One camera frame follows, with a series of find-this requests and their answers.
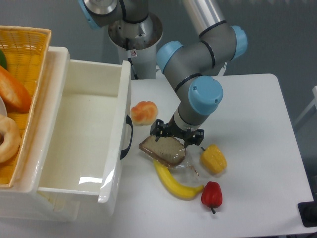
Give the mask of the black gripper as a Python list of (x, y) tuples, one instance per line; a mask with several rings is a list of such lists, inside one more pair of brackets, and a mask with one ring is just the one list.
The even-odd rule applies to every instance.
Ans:
[(184, 141), (184, 148), (187, 148), (189, 145), (199, 146), (204, 139), (204, 133), (203, 129), (196, 131), (192, 131), (191, 128), (181, 129), (176, 124), (174, 117), (172, 117), (168, 123), (156, 119), (150, 129), (150, 135), (155, 137), (155, 142), (158, 142), (162, 137), (167, 138), (172, 135)]

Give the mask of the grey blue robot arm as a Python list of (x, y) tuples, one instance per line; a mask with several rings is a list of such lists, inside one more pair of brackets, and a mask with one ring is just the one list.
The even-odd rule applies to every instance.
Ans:
[[(162, 36), (157, 17), (146, 0), (81, 0), (79, 5), (93, 29), (108, 26), (112, 41), (132, 52), (154, 46)], [(200, 145), (201, 125), (218, 107), (223, 97), (220, 83), (204, 71), (241, 56), (248, 40), (239, 26), (230, 26), (214, 0), (186, 0), (184, 6), (199, 35), (199, 41), (183, 46), (178, 41), (163, 45), (156, 62), (180, 100), (168, 123), (156, 120), (150, 135), (156, 139), (176, 137), (185, 146)]]

